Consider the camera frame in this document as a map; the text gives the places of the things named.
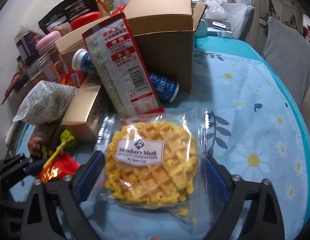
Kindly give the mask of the black printed snack bag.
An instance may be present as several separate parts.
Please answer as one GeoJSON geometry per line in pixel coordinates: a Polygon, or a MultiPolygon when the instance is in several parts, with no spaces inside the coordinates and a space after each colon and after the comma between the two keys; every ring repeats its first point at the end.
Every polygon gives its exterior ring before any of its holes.
{"type": "Polygon", "coordinates": [[[102,17],[111,13],[102,0],[63,0],[52,8],[39,22],[40,29],[48,35],[59,31],[62,36],[71,32],[71,22],[91,12],[99,12],[102,17]]]}

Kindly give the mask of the red yellow-print snack bag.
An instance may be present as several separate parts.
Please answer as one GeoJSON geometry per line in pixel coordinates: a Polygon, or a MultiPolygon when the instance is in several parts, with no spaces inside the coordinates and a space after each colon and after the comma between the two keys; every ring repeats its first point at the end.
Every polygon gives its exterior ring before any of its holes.
{"type": "Polygon", "coordinates": [[[87,74],[82,71],[75,71],[73,69],[68,69],[67,73],[63,73],[59,80],[59,84],[73,86],[80,88],[83,84],[87,74]]]}

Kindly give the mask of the green yellow-stick lollipop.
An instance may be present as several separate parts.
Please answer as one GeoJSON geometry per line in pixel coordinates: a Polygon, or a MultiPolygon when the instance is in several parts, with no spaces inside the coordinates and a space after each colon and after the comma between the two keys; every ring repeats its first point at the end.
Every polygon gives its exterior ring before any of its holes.
{"type": "Polygon", "coordinates": [[[75,137],[66,129],[60,135],[60,140],[60,145],[56,148],[54,154],[43,165],[43,169],[47,168],[63,150],[66,148],[73,148],[77,145],[75,137]]]}

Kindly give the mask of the grey cushion on sofa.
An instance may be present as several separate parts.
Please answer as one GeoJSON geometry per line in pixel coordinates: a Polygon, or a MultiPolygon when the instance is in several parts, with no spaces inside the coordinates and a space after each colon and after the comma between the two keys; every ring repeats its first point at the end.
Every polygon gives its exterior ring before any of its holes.
{"type": "Polygon", "coordinates": [[[227,12],[226,20],[230,22],[232,37],[245,41],[254,19],[255,8],[244,3],[222,3],[227,12]]]}

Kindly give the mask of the large open cardboard box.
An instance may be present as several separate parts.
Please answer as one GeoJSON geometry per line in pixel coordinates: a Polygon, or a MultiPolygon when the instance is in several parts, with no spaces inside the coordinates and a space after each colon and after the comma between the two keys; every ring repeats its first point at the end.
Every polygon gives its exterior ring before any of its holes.
{"type": "Polygon", "coordinates": [[[130,0],[124,14],[146,70],[192,89],[195,31],[204,4],[191,0],[130,0]]]}

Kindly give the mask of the blue floral tablecloth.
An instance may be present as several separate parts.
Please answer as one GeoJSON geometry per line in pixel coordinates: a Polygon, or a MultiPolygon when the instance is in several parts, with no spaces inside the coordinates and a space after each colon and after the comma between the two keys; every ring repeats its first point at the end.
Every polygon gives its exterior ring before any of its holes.
{"type": "MultiPolygon", "coordinates": [[[[206,108],[207,148],[232,174],[271,181],[286,239],[310,218],[310,136],[298,106],[264,59],[247,43],[217,37],[195,40],[192,91],[180,92],[168,113],[206,108]]],[[[136,210],[104,199],[95,188],[81,204],[100,239],[201,239],[224,205],[203,197],[203,186],[175,210],[136,210]]]]}

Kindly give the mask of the grey padded chair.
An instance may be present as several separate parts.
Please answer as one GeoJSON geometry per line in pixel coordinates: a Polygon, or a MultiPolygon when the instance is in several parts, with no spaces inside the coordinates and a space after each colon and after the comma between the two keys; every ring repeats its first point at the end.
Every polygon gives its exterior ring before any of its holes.
{"type": "Polygon", "coordinates": [[[262,56],[301,107],[310,86],[310,43],[297,30],[273,17],[267,26],[262,56]]]}

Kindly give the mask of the dark purple labelled jar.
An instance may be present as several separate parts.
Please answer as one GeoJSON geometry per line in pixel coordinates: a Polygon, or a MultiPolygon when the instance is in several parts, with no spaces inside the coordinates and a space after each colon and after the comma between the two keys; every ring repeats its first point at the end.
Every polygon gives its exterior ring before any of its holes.
{"type": "Polygon", "coordinates": [[[15,36],[14,42],[27,66],[32,65],[39,58],[39,52],[29,28],[21,29],[15,36]]]}

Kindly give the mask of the packaged yellow waffle snack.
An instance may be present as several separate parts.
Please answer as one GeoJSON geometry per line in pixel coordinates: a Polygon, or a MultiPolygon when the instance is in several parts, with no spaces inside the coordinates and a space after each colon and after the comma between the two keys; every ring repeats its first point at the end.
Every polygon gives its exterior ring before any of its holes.
{"type": "Polygon", "coordinates": [[[193,223],[211,220],[205,169],[209,111],[104,118],[95,149],[105,163],[97,192],[133,209],[165,210],[193,223]]]}

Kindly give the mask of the small gold cardboard box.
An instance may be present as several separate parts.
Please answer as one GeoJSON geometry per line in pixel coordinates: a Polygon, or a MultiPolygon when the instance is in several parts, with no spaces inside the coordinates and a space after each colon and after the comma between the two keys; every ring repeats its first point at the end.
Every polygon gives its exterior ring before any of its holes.
{"type": "Polygon", "coordinates": [[[68,107],[61,125],[77,141],[93,144],[100,129],[100,118],[107,106],[107,93],[99,76],[89,74],[68,107]]]}

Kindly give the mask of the pink lidded bottle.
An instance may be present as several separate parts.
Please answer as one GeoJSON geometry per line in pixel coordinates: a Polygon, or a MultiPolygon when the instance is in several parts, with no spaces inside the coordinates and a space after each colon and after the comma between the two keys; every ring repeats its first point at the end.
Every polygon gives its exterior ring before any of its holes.
{"type": "Polygon", "coordinates": [[[61,60],[60,53],[56,46],[56,41],[62,37],[59,31],[53,31],[48,35],[44,36],[36,44],[36,48],[40,55],[47,54],[53,63],[61,60]]]}

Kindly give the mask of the white line-drawn snack bag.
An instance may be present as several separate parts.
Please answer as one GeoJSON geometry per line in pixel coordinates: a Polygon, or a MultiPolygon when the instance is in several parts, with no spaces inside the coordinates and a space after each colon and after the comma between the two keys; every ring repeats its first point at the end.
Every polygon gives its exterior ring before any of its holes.
{"type": "Polygon", "coordinates": [[[50,81],[40,81],[24,98],[13,118],[30,125],[41,125],[62,118],[78,88],[50,81]]]}

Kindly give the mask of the red plastic container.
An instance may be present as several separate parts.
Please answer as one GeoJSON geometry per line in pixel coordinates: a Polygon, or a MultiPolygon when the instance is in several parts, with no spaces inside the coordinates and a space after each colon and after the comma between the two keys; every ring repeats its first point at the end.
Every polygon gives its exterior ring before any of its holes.
{"type": "Polygon", "coordinates": [[[97,11],[82,15],[71,21],[70,23],[71,30],[74,31],[84,25],[87,25],[88,23],[94,22],[95,20],[99,20],[101,18],[102,18],[101,13],[97,11]]]}

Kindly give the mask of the red white noodle snack packet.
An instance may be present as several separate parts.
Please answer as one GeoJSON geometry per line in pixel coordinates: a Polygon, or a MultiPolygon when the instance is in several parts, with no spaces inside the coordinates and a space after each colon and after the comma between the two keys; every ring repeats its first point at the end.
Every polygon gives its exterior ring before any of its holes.
{"type": "Polygon", "coordinates": [[[124,13],[94,25],[82,37],[120,117],[164,112],[124,13]]]}

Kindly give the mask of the blue tablet tube white cap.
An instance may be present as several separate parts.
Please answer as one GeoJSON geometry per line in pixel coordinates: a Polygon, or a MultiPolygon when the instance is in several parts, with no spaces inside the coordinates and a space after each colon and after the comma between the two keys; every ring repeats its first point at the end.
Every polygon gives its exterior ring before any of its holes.
{"type": "MultiPolygon", "coordinates": [[[[75,71],[83,71],[98,75],[88,51],[83,48],[75,52],[71,61],[71,66],[75,71]]],[[[179,83],[153,73],[151,73],[149,77],[160,99],[168,102],[173,102],[173,100],[175,100],[179,91],[179,83]]]]}

